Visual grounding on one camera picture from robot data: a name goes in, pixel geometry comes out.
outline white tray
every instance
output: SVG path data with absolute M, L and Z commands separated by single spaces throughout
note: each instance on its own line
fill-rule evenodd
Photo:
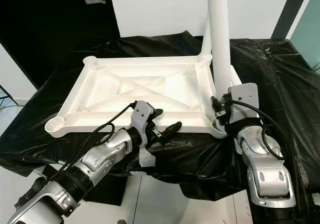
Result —
M 46 123 L 45 130 L 53 137 L 92 132 L 135 100 L 164 110 L 154 120 L 160 131 L 181 121 L 180 132 L 213 133 L 210 97 L 216 93 L 209 61 L 198 56 L 118 59 L 88 56 L 83 62 L 84 68 L 59 113 Z M 128 109 L 114 121 L 116 130 L 128 127 L 131 112 Z

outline white vertical post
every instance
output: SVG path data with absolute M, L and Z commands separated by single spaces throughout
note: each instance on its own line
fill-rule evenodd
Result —
M 211 37 L 210 37 L 210 23 L 209 15 L 206 18 L 207 22 L 205 23 L 205 30 L 203 35 L 203 41 L 201 46 L 201 52 L 199 54 L 200 60 L 211 61 Z
M 208 0 L 212 44 L 212 66 L 216 98 L 228 92 L 231 84 L 231 61 L 227 0 Z

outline black plastic sheet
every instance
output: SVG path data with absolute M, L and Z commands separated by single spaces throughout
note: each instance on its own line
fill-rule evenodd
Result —
M 82 59 L 197 55 L 201 39 L 188 32 L 160 37 L 131 37 L 117 41 L 88 40 L 71 52 L 0 137 L 0 165 L 27 176 L 44 163 L 68 160 L 88 133 L 53 138 L 45 123 L 54 117 L 80 74 Z M 231 40 L 232 64 L 243 83 L 258 84 L 260 107 L 290 137 L 297 152 L 304 183 L 320 188 L 320 78 L 313 73 L 289 41 Z M 95 145 L 102 134 L 89 143 Z M 190 198 L 217 200 L 246 188 L 246 167 L 227 138 L 179 133 L 166 145 L 148 149 L 155 167 L 141 168 L 134 150 L 112 168 L 110 175 L 128 176 L 145 171 L 170 183 L 179 183 Z

